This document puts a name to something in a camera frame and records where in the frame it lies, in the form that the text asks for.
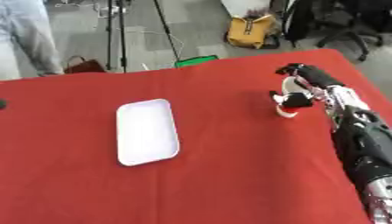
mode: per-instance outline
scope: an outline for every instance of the red tablecloth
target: red tablecloth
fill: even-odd
[[[0,84],[0,223],[368,223],[322,108],[276,115],[268,91],[289,62],[325,69],[392,123],[390,102],[332,50]],[[116,109],[155,98],[171,102],[180,153],[119,165]]]

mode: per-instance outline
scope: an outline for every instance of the jeans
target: jeans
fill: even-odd
[[[0,80],[22,78],[15,44],[38,74],[64,73],[42,0],[0,0]]]

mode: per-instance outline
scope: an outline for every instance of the gray floor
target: gray floor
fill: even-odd
[[[52,22],[55,41],[63,59],[73,55],[81,55],[88,59],[97,59],[106,64],[107,34],[106,19],[98,18],[93,10],[91,0],[79,0],[76,7],[63,5],[55,7],[60,0],[49,0],[48,10]],[[105,6],[105,0],[97,0]],[[296,49],[286,41],[278,50],[250,50],[232,47],[222,41],[226,31],[229,15],[220,0],[159,0],[164,10],[171,32],[179,41],[176,47],[181,51],[181,58],[187,59],[200,55],[216,54],[220,58],[241,57],[264,53],[290,52],[315,48],[320,37],[301,40]],[[149,69],[172,67],[174,56],[158,19],[153,0],[134,0],[126,14],[126,39],[128,43],[129,71],[144,70],[144,63]],[[119,35],[115,33],[113,41],[114,72],[121,71]],[[386,36],[386,45],[373,47],[367,61],[359,63],[356,58],[360,52],[349,41],[336,41],[328,47],[335,48],[352,61],[365,76],[380,90],[392,99],[392,40]],[[21,56],[22,71],[34,74],[26,59]]]

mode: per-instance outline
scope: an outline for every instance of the pole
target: pole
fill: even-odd
[[[112,69],[112,12],[113,12],[113,0],[108,0],[108,26],[106,31],[108,32],[108,58],[106,68]]]
[[[161,7],[159,6],[158,0],[154,0],[155,8],[157,9],[157,14],[159,15],[159,18],[161,19],[162,25],[164,26],[164,32],[166,33],[167,38],[169,39],[171,49],[174,52],[174,56],[176,57],[176,61],[179,61],[179,54],[176,51],[176,47],[173,44],[172,40],[172,34],[170,32],[169,26],[167,25],[165,21],[164,14],[162,13]]]
[[[119,19],[120,19],[120,37],[121,37],[121,49],[122,49],[122,57],[121,57],[121,66],[124,73],[127,73],[127,43],[125,40],[125,28],[124,28],[124,2],[123,0],[118,0],[118,7],[119,7]]]

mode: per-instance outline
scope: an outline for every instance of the brown bag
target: brown bag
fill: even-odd
[[[227,34],[227,41],[233,46],[260,49],[273,22],[274,18],[272,15],[258,19],[233,17]]]
[[[75,59],[81,60],[81,63],[75,66],[71,66],[71,62]],[[73,56],[68,60],[65,73],[106,73],[106,71],[96,59],[86,60],[81,56]]]

